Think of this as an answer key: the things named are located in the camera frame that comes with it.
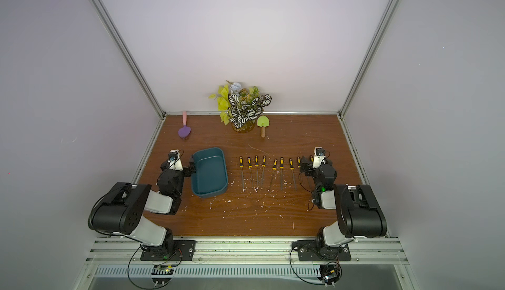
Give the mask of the teal plastic storage box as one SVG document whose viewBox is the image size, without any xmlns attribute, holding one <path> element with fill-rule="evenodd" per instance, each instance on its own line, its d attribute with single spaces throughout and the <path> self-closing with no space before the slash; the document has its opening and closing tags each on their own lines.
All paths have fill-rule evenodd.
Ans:
<svg viewBox="0 0 505 290">
<path fill-rule="evenodd" d="M 193 193 L 202 199 L 224 194 L 228 189 L 228 172 L 223 150 L 203 149 L 191 158 L 195 165 L 195 173 L 191 175 Z"/>
</svg>

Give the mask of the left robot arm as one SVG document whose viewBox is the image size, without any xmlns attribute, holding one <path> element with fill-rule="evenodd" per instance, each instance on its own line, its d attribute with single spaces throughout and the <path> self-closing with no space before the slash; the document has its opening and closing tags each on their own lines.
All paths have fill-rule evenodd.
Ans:
<svg viewBox="0 0 505 290">
<path fill-rule="evenodd" d="M 149 184 L 116 183 L 92 207 L 88 227 L 103 235 L 117 234 L 138 241 L 145 250 L 173 253 L 172 231 L 154 224 L 143 213 L 177 213 L 181 205 L 184 180 L 196 173 L 196 167 L 193 161 L 188 167 L 179 168 L 176 165 L 176 161 L 166 161 L 162 165 L 158 192 L 153 191 Z"/>
</svg>

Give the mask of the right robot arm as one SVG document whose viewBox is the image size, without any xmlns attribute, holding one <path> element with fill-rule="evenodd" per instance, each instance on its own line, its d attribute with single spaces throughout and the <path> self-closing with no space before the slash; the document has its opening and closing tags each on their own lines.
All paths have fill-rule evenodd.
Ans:
<svg viewBox="0 0 505 290">
<path fill-rule="evenodd" d="M 336 221 L 320 228 L 316 248 L 341 248 L 356 237 L 387 235 L 387 220 L 369 185 L 336 184 L 337 171 L 331 162 L 302 157 L 301 174 L 312 178 L 311 201 L 315 207 L 334 210 Z"/>
</svg>

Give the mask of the potted artificial plant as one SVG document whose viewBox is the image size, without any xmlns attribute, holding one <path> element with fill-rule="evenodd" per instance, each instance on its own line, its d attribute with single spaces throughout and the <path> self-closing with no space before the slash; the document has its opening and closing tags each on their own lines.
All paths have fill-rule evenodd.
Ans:
<svg viewBox="0 0 505 290">
<path fill-rule="evenodd" d="M 266 116 L 264 109 L 272 102 L 272 96 L 261 94 L 257 86 L 246 87 L 231 81 L 219 86 L 209 99 L 216 101 L 221 123 L 239 133 L 250 132 L 257 126 L 257 118 Z"/>
</svg>

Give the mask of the right controller board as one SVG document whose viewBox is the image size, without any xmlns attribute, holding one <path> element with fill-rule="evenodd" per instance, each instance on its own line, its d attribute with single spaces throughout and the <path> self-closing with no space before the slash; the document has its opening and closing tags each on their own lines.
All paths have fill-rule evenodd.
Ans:
<svg viewBox="0 0 505 290">
<path fill-rule="evenodd" d="M 325 287 L 332 286 L 342 278 L 343 270 L 337 263 L 330 263 L 328 265 L 320 266 L 320 276 L 319 279 L 322 281 Z"/>
</svg>

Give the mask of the controller board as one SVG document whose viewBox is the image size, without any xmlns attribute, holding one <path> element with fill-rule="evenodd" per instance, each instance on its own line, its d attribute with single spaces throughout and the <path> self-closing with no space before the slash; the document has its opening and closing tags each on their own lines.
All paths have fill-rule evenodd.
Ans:
<svg viewBox="0 0 505 290">
<path fill-rule="evenodd" d="M 158 289 L 166 286 L 175 273 L 176 269 L 171 265 L 158 264 L 151 270 L 151 280 L 154 288 Z"/>
<path fill-rule="evenodd" d="M 332 286 L 342 278 L 343 270 L 337 263 L 330 263 L 328 265 L 320 266 L 320 276 L 319 279 L 322 281 L 325 287 Z"/>
</svg>

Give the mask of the left controller board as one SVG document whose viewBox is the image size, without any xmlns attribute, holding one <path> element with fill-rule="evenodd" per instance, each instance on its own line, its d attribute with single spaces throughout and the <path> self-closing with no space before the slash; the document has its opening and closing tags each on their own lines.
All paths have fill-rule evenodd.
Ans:
<svg viewBox="0 0 505 290">
<path fill-rule="evenodd" d="M 171 265 L 158 264 L 151 270 L 151 280 L 154 288 L 158 289 L 166 286 L 175 273 L 176 269 Z"/>
</svg>

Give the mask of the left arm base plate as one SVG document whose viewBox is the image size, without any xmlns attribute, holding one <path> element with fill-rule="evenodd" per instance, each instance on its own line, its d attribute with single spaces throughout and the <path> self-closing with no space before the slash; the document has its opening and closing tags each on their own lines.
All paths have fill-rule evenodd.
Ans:
<svg viewBox="0 0 505 290">
<path fill-rule="evenodd" d="M 157 247 L 142 246 L 140 261 L 192 261 L 196 244 L 196 240 L 183 239 Z"/>
</svg>

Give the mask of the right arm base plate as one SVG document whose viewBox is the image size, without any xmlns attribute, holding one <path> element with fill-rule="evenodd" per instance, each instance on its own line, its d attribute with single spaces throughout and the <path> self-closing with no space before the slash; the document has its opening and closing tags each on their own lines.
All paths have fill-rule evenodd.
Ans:
<svg viewBox="0 0 505 290">
<path fill-rule="evenodd" d="M 316 240 L 302 239 L 291 244 L 301 262 L 350 262 L 351 252 L 348 245 L 328 247 Z"/>
</svg>

